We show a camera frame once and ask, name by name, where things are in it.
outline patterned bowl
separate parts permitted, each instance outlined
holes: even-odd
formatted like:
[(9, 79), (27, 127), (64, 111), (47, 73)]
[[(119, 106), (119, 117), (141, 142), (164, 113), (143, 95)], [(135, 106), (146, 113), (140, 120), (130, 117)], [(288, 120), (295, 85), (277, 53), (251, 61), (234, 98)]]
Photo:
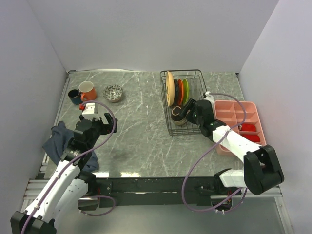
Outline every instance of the patterned bowl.
[(116, 84), (109, 85), (103, 90), (103, 97), (110, 102), (118, 102), (122, 97), (122, 88)]

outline orange mug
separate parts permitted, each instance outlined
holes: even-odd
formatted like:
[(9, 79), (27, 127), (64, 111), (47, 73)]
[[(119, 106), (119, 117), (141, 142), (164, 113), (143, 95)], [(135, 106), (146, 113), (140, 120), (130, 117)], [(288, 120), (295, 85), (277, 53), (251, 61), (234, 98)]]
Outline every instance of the orange mug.
[(97, 98), (96, 90), (91, 81), (84, 81), (79, 85), (81, 101), (91, 101)]

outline marble surface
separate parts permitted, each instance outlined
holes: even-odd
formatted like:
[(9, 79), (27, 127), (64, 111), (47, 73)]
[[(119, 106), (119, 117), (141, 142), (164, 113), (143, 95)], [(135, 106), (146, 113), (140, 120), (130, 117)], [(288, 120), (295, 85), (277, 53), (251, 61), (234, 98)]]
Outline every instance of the marble surface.
[[(231, 94), (244, 100), (235, 73), (203, 73), (207, 89)], [(101, 148), (95, 150), (100, 169), (97, 177), (158, 177), (185, 176), (192, 164), (213, 145), (203, 135), (170, 136), (167, 130), (159, 72), (84, 71), (71, 72), (67, 92), (78, 88), (85, 80), (93, 82), (97, 99), (109, 106), (118, 118), (118, 132)], [(108, 102), (103, 89), (111, 84), (123, 88), (123, 98), (118, 103)], [(215, 99), (228, 99), (223, 96)], [(99, 107), (103, 116), (104, 108)], [(67, 94), (58, 120), (74, 129), (81, 111)], [(107, 136), (101, 136), (97, 144)], [(212, 151), (197, 165), (192, 176), (213, 176), (226, 169), (242, 169), (234, 156), (219, 156)], [(55, 169), (52, 161), (46, 171), (49, 178)]]

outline cloth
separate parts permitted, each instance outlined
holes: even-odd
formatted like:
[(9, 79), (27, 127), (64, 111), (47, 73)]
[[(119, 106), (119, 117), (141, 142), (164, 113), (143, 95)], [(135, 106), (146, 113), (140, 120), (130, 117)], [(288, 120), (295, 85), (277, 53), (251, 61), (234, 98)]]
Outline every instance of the cloth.
[[(43, 144), (43, 149), (51, 160), (58, 165), (60, 157), (67, 148), (68, 141), (74, 136), (74, 131), (67, 129), (63, 121), (58, 122), (57, 126), (52, 127), (51, 138)], [(92, 151), (92, 155), (83, 167), (84, 171), (93, 172), (99, 169), (98, 157)]]

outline mug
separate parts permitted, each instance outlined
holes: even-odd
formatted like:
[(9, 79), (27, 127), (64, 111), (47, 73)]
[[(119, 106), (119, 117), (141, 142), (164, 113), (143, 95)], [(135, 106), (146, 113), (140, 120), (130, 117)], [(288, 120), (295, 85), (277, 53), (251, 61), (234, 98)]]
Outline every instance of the mug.
[(96, 90), (91, 81), (84, 81), (79, 85), (81, 92), (81, 101), (90, 101), (97, 98)]
[(75, 105), (79, 105), (82, 103), (80, 96), (81, 96), (81, 93), (79, 92), (78, 89), (73, 89), (68, 92), (68, 97), (70, 98), (72, 103), (74, 103)]

